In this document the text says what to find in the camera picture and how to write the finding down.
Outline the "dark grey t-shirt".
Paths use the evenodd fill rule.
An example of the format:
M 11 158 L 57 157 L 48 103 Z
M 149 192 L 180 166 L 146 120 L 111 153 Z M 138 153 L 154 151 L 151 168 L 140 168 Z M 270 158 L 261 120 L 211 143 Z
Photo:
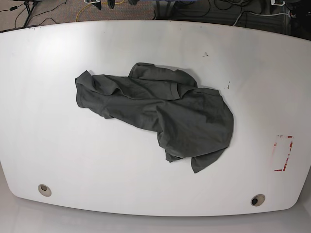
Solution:
M 182 70 L 137 63 L 126 77 L 85 71 L 75 85 L 79 107 L 156 132 L 166 160 L 190 158 L 194 173 L 230 145 L 234 117 L 220 92 L 199 88 Z

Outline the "red tape rectangle marking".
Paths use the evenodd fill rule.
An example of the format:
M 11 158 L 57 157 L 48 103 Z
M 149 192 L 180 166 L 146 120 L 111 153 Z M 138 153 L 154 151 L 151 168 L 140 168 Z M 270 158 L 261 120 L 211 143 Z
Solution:
M 271 166 L 274 172 L 285 171 L 293 147 L 292 135 L 277 135 L 273 147 Z

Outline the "right table grommet hole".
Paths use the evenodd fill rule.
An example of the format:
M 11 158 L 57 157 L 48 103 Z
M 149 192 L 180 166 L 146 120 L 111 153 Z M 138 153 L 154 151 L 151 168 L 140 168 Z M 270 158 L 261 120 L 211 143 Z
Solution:
M 265 202 L 265 195 L 264 194 L 257 194 L 251 199 L 251 205 L 258 207 L 261 206 Z

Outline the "table grommet hole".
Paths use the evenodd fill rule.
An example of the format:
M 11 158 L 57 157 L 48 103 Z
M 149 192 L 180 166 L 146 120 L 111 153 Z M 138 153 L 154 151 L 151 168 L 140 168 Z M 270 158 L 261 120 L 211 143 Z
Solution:
M 265 202 L 265 195 L 264 194 L 257 194 L 251 199 L 251 205 L 258 207 L 261 206 Z
M 41 195 L 45 197 L 50 197 L 52 195 L 52 191 L 50 190 L 50 188 L 44 184 L 40 184 L 38 186 L 38 191 L 40 192 Z

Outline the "left table grommet hole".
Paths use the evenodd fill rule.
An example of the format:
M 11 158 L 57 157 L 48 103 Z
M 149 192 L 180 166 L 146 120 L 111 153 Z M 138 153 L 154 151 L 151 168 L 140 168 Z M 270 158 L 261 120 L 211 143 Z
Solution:
M 44 184 L 40 184 L 38 186 L 38 191 L 40 192 L 41 195 L 45 197 L 50 197 L 52 195 L 52 191 L 50 190 L 50 188 Z

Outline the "black tripod stand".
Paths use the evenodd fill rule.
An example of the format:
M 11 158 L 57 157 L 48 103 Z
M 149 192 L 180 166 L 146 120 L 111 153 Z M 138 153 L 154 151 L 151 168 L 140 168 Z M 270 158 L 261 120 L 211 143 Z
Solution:
M 24 12 L 27 11 L 27 17 L 22 25 L 22 28 L 26 28 L 26 26 L 28 25 L 29 21 L 30 21 L 30 17 L 35 9 L 35 7 L 38 5 L 40 1 L 39 0 L 23 0 L 23 4 L 25 7 L 24 9 L 17 15 L 17 17 L 15 18 L 14 21 L 14 28 L 17 28 L 17 19 L 19 18 L 19 16 Z

